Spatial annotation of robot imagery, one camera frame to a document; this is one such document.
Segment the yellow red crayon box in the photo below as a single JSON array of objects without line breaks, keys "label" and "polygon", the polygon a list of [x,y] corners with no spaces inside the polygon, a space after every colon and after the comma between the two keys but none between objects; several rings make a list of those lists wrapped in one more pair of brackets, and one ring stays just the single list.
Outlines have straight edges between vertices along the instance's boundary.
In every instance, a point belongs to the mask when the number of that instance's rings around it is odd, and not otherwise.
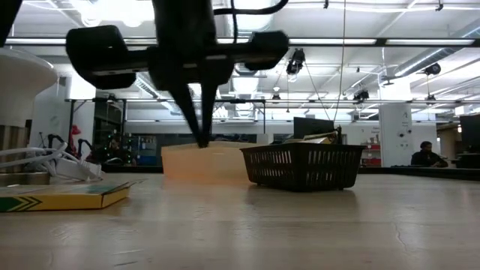
[{"label": "yellow red crayon box", "polygon": [[329,133],[319,133],[306,135],[303,139],[307,143],[317,143],[317,144],[336,144],[338,141],[338,135],[336,131]]}]

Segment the black desk monitor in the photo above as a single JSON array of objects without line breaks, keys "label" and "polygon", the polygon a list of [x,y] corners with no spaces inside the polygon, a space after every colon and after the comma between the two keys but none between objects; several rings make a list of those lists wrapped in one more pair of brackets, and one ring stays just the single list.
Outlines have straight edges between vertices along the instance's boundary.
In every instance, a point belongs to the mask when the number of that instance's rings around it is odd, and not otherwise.
[{"label": "black desk monitor", "polygon": [[480,114],[462,115],[462,144],[468,152],[480,153]]}]

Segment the orange translucent plastic bin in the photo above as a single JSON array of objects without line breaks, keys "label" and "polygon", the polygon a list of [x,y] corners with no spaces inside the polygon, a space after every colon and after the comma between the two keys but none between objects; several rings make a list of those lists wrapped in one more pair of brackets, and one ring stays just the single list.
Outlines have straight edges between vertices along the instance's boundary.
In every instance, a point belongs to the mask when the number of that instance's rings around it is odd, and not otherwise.
[{"label": "orange translucent plastic bin", "polygon": [[248,182],[242,149],[256,143],[212,141],[206,148],[197,144],[171,145],[161,149],[164,176],[173,181],[197,184]]}]

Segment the black metal rack frame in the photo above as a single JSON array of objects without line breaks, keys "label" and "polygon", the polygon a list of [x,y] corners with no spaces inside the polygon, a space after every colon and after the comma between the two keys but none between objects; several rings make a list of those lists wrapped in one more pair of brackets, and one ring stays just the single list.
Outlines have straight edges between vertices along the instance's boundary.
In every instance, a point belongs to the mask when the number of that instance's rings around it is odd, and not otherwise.
[{"label": "black metal rack frame", "polygon": [[[170,105],[174,103],[173,99],[118,99],[113,97],[94,97],[92,99],[72,99],[68,98],[64,100],[65,102],[70,102],[70,126],[73,125],[73,115],[76,109],[79,109],[84,103],[100,103],[100,104],[121,104],[121,132],[125,132],[125,123],[126,122],[182,122],[179,118],[181,115],[180,111],[175,111],[170,109]],[[132,104],[160,104],[165,107],[168,111],[170,118],[158,118],[156,112],[150,114],[151,118],[142,118],[142,119],[129,119],[128,118],[128,105]],[[260,111],[261,114],[266,114],[266,100],[264,99],[216,99],[214,101],[212,120],[214,122],[226,122],[227,118],[221,118],[220,116],[215,116],[215,113],[223,107],[225,104],[230,105],[239,105],[239,104],[250,104],[253,107],[253,113]]]}]

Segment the black monitor back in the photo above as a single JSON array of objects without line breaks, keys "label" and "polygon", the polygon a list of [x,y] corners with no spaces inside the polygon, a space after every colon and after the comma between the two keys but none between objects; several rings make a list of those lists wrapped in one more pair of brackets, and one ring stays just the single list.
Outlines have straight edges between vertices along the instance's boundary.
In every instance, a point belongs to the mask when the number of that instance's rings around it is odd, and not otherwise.
[{"label": "black monitor back", "polygon": [[335,127],[330,120],[316,118],[293,119],[293,137],[300,140],[313,140],[326,137],[328,144],[343,144],[341,127]]}]

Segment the white dome lamp wooden base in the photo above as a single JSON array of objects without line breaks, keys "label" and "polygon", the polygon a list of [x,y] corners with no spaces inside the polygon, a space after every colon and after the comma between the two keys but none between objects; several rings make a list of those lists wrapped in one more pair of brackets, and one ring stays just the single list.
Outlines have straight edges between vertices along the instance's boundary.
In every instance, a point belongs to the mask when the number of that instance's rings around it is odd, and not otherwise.
[{"label": "white dome lamp wooden base", "polygon": [[29,144],[35,97],[58,79],[42,58],[0,48],[0,151]]}]

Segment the red desk lamp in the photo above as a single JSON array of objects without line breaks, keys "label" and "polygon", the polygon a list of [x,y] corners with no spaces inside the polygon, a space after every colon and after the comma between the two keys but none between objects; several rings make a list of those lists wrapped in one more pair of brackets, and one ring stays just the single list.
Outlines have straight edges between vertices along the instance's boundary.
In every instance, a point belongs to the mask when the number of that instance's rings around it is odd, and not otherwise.
[{"label": "red desk lamp", "polygon": [[69,137],[69,143],[70,143],[70,153],[73,156],[77,156],[78,151],[76,147],[76,143],[74,142],[75,136],[80,135],[81,130],[78,128],[76,124],[72,125],[72,128],[70,129],[70,137]]}]

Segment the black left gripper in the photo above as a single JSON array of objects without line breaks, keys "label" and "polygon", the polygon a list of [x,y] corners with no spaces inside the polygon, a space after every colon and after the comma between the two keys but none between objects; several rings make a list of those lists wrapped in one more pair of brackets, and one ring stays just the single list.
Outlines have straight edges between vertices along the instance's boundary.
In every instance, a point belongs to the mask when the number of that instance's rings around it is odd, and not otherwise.
[{"label": "black left gripper", "polygon": [[[97,89],[126,89],[134,84],[139,72],[149,71],[159,64],[167,70],[172,65],[161,55],[179,63],[188,83],[200,81],[199,64],[226,62],[243,64],[251,71],[273,68],[289,49],[289,38],[282,31],[255,32],[244,43],[209,44],[194,56],[186,57],[177,49],[164,45],[147,46],[144,50],[129,50],[119,29],[114,25],[71,29],[66,36],[65,49],[74,70]],[[218,86],[202,82],[202,131],[187,84],[174,84],[169,90],[184,115],[191,133],[200,148],[209,145],[212,114]]]}]

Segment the black plastic mesh basket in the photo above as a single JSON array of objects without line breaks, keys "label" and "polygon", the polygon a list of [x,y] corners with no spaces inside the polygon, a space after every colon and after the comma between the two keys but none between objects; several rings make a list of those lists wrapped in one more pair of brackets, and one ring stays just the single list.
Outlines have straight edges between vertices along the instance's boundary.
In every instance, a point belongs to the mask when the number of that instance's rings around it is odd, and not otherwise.
[{"label": "black plastic mesh basket", "polygon": [[241,150],[249,181],[287,191],[351,188],[361,164],[363,145],[294,142]]}]

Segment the person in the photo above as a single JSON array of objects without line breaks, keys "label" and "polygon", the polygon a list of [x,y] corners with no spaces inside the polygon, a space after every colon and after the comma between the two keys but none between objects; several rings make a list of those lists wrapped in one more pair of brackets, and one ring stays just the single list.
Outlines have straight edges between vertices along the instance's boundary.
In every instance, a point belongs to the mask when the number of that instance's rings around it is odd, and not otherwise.
[{"label": "person", "polygon": [[424,141],[420,145],[420,150],[415,152],[410,161],[410,165],[414,167],[436,167],[445,168],[448,166],[438,154],[432,152],[432,143]]},{"label": "person", "polygon": [[125,165],[129,161],[129,154],[121,147],[120,140],[112,137],[107,147],[96,151],[96,160],[101,164]]}]

